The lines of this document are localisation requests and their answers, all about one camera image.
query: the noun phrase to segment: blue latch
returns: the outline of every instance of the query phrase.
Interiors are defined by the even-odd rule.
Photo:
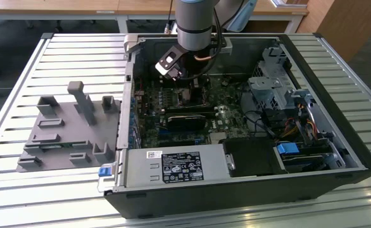
[[[295,143],[281,143],[276,146],[276,149],[279,151],[279,154],[291,154],[291,153],[299,153],[299,149]]]
[[[100,167],[98,177],[109,177],[109,176],[112,176],[112,167]]]

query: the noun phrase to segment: power supply label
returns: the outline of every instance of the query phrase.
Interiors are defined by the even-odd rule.
[[[163,154],[161,171],[167,184],[204,180],[199,152]]]

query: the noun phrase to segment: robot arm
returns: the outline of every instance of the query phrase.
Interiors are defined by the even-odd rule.
[[[219,27],[239,32],[248,22],[256,1],[176,0],[177,45],[168,50],[156,63],[161,75],[173,80],[192,79],[209,69],[212,63],[199,62],[211,60],[217,54],[209,56],[212,18]],[[215,47],[219,49],[220,45],[221,36],[217,35]]]

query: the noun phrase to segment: green circuit board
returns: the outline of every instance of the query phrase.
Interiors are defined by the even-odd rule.
[[[211,133],[224,133],[227,138],[248,137],[249,130],[243,120],[237,96],[240,83],[227,84],[221,76],[211,76],[204,87],[203,103],[215,106],[216,114],[207,118],[205,126],[193,132],[169,132],[161,126],[160,110],[165,107],[181,107],[176,94],[181,88],[151,86],[144,89],[139,125],[141,126],[141,148],[156,148],[180,145],[211,144]]]

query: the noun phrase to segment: copper pipe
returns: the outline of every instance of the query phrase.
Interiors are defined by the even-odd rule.
[[[203,62],[203,61],[211,60],[211,59],[212,59],[212,56],[207,56],[207,57],[200,58],[200,57],[197,57],[197,56],[195,55],[193,58],[196,59],[196,61]]]

